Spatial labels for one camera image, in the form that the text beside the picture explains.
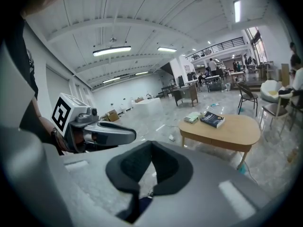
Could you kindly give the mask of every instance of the blue book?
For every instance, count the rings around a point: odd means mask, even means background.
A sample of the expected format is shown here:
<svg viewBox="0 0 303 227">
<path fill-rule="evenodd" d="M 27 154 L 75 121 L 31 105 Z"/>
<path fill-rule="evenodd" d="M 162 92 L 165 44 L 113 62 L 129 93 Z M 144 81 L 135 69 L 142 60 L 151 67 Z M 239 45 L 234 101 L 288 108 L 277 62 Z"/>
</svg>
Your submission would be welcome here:
<svg viewBox="0 0 303 227">
<path fill-rule="evenodd" d="M 225 118 L 207 111 L 207 113 L 202 118 L 200 118 L 200 121 L 207 123 L 215 128 L 219 128 L 224 123 Z"/>
</svg>

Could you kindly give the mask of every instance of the ceiling light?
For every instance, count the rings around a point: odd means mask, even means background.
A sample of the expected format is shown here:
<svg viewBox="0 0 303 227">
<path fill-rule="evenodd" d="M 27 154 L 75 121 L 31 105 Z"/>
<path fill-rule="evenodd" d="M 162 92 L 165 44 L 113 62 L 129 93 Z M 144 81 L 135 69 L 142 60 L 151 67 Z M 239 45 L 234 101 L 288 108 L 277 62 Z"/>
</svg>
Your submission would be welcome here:
<svg viewBox="0 0 303 227">
<path fill-rule="evenodd" d="M 241 1 L 237 0 L 233 4 L 235 7 L 235 22 L 238 23 L 241 17 Z"/>
<path fill-rule="evenodd" d="M 159 48 L 158 48 L 158 51 L 169 51 L 169 52 L 175 52 L 175 51 L 177 51 L 177 50 L 175 50 L 175 49 L 169 49 L 169 48 L 163 48 L 163 47 L 159 47 Z"/>
<path fill-rule="evenodd" d="M 113 78 L 113 79 L 110 79 L 110 80 L 107 80 L 107 81 L 104 81 L 103 83 L 107 83 L 107 82 L 110 82 L 110 81 L 116 81 L 116 80 L 119 80 L 120 78 Z"/>
<path fill-rule="evenodd" d="M 132 48 L 131 46 L 111 47 L 104 50 L 94 51 L 93 55 L 100 56 L 100 55 L 111 54 L 116 52 L 130 51 L 131 48 Z"/>
<path fill-rule="evenodd" d="M 148 73 L 148 71 L 145 71 L 145 72 L 139 72 L 139 73 L 136 73 L 135 75 L 141 75 L 141 74 L 146 74 Z"/>
</svg>

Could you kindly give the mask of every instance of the oval wooden table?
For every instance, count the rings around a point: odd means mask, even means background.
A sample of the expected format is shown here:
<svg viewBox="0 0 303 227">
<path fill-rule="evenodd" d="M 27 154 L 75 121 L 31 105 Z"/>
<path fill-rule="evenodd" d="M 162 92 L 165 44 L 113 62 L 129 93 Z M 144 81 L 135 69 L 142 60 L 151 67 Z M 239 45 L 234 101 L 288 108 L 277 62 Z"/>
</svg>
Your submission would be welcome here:
<svg viewBox="0 0 303 227">
<path fill-rule="evenodd" d="M 188 138 L 224 149 L 244 152 L 237 167 L 240 169 L 251 146 L 260 139 L 258 123 L 245 115 L 222 114 L 222 117 L 225 117 L 225 122 L 218 129 L 201 122 L 200 117 L 196 123 L 181 121 L 179 129 L 182 135 L 182 147 L 185 138 Z"/>
</svg>

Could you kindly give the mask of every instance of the book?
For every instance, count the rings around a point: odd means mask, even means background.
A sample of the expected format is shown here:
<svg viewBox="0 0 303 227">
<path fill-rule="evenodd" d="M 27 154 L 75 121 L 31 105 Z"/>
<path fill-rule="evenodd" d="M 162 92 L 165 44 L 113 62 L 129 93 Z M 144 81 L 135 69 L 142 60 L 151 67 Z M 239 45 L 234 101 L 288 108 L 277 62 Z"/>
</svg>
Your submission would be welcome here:
<svg viewBox="0 0 303 227">
<path fill-rule="evenodd" d="M 224 123 L 225 118 L 207 111 L 207 113 L 201 117 L 200 121 L 207 123 L 215 128 L 219 128 Z"/>
<path fill-rule="evenodd" d="M 194 123 L 198 120 L 200 114 L 201 113 L 198 113 L 198 112 L 191 112 L 189 115 L 187 115 L 184 118 L 184 121 L 189 122 L 189 123 Z"/>
</svg>

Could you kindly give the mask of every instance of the gray floor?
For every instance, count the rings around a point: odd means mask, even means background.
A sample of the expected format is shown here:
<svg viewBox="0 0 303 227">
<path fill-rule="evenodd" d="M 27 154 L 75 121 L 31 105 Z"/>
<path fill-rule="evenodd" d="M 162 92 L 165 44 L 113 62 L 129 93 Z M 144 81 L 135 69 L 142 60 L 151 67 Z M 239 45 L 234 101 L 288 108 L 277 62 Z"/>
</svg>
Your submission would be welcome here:
<svg viewBox="0 0 303 227">
<path fill-rule="evenodd" d="M 184 103 L 176 107 L 174 98 L 166 97 L 161 99 L 163 112 L 159 109 L 159 114 L 144 116 L 138 115 L 136 108 L 134 108 L 125 115 L 122 115 L 116 123 L 135 129 L 137 131 L 136 141 L 157 140 L 173 143 L 180 147 L 181 135 L 178 129 L 178 122 L 183 120 L 187 114 L 194 111 L 201 113 L 210 111 L 215 114 L 237 114 L 239 100 L 239 91 L 217 91 L 208 93 L 207 88 L 202 87 L 202 92 L 198 93 L 199 103 L 195 103 L 194 107 L 192 107 L 190 100 L 183 100 Z M 260 98 L 258 102 L 259 106 L 256 117 L 253 103 L 249 101 L 243 103 L 243 111 L 241 114 L 250 116 L 259 122 L 262 114 L 262 106 L 268 103 Z M 219 105 L 211 107 L 210 105 L 214 103 L 219 103 Z M 289 164 L 287 156 L 294 148 L 302 143 L 302 129 L 299 127 L 300 122 L 297 122 L 292 131 L 289 131 L 290 119 L 288 119 L 284 131 L 281 137 L 279 137 L 283 121 L 277 121 L 276 124 L 273 125 L 272 130 L 270 130 L 269 124 L 271 117 L 264 115 L 263 119 L 261 138 L 252 147 L 252 150 L 246 157 L 245 175 L 249 178 L 253 177 L 270 197 L 275 197 L 287 190 L 294 179 L 299 164 L 299 157 Z M 169 135 L 173 135 L 175 139 L 174 142 L 169 140 Z M 189 150 L 201 151 L 217 156 L 227 161 L 234 168 L 236 168 L 241 160 L 240 153 L 202 144 L 194 140 L 186 139 L 185 145 Z M 151 165 L 140 182 L 142 196 L 148 193 L 148 191 L 157 184 L 155 176 L 155 170 Z"/>
</svg>

